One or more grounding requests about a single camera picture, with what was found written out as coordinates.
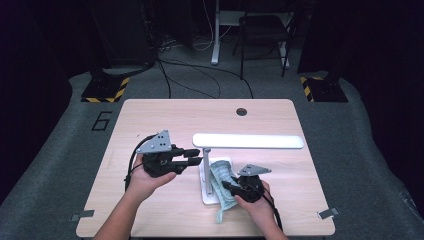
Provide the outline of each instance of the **white lamp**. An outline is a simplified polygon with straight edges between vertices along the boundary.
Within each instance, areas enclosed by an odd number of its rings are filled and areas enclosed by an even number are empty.
[[[199,165],[202,199],[205,204],[219,203],[210,181],[209,152],[212,148],[237,149],[301,149],[302,138],[295,135],[249,135],[249,134],[213,134],[196,133],[193,145],[203,149],[203,165]]]

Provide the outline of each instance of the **metal bracket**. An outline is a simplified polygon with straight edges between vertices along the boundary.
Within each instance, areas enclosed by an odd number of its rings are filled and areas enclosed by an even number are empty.
[[[238,171],[238,175],[240,176],[255,176],[263,173],[270,173],[271,169],[263,168],[252,164],[247,164],[244,168]]]
[[[319,212],[318,213],[318,217],[321,219],[326,219],[328,217],[335,217],[337,215],[339,215],[340,212],[339,210],[337,210],[337,208],[331,208],[331,209],[327,209],[325,211]]]
[[[163,130],[136,150],[141,153],[157,153],[171,151],[171,139],[168,130]]]
[[[70,222],[77,222],[80,218],[83,217],[92,217],[94,215],[94,210],[84,210],[79,213],[75,213],[72,215]]]

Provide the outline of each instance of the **gray carpet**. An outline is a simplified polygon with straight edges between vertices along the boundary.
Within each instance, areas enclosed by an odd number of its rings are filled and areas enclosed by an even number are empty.
[[[204,51],[174,47],[160,53],[159,58],[238,74],[239,56],[231,55],[233,45],[229,40],[221,44],[220,63],[214,67],[210,65],[211,47]],[[328,204],[341,212],[334,219],[336,233],[327,239],[424,239],[423,220],[409,207],[402,182],[388,170],[376,148],[355,88],[340,81],[349,103],[307,101],[300,77],[325,73],[296,74],[301,46],[299,41],[290,53],[291,68],[283,79],[279,60],[247,62],[245,78],[254,98],[294,102]],[[251,98],[248,85],[234,74],[163,66],[173,81],[185,86],[171,82],[171,98]],[[73,97],[68,109],[0,208],[0,239],[78,239],[77,222],[69,219],[84,209],[123,102],[169,96],[158,64],[131,77],[117,103],[80,102],[89,80],[87,73],[70,79]],[[91,131],[101,112],[111,112],[102,114],[110,119],[106,130]]]

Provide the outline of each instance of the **yellow black striped marker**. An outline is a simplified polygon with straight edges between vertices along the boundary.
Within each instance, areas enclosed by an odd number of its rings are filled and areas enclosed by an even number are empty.
[[[121,86],[119,87],[119,91],[116,93],[115,97],[112,98],[81,98],[81,102],[118,102],[119,99],[121,99],[122,95],[124,94],[125,88],[127,87],[128,82],[130,81],[129,78],[126,78],[122,81]]]
[[[323,78],[320,78],[320,77],[313,77],[312,79],[324,80]],[[302,87],[303,87],[303,90],[305,91],[305,95],[306,95],[306,98],[308,99],[308,102],[314,102],[314,96],[312,96],[312,92],[311,92],[311,89],[309,88],[307,78],[301,77],[300,82],[302,83]]]

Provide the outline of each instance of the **chair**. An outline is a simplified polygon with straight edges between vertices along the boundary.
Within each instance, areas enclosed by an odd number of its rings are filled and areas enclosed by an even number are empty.
[[[270,45],[271,49],[268,54],[271,54],[275,48],[279,49],[283,43],[285,43],[286,51],[284,56],[281,56],[280,51],[278,51],[278,59],[284,58],[281,74],[281,77],[284,77],[291,42],[298,27],[300,4],[296,0],[247,0],[244,2],[244,10],[244,16],[239,19],[239,36],[233,49],[234,55],[237,47],[241,45],[240,79],[243,79],[245,60],[275,59],[275,57],[246,58],[246,45]],[[292,13],[292,17],[288,24],[284,25],[275,13]]]

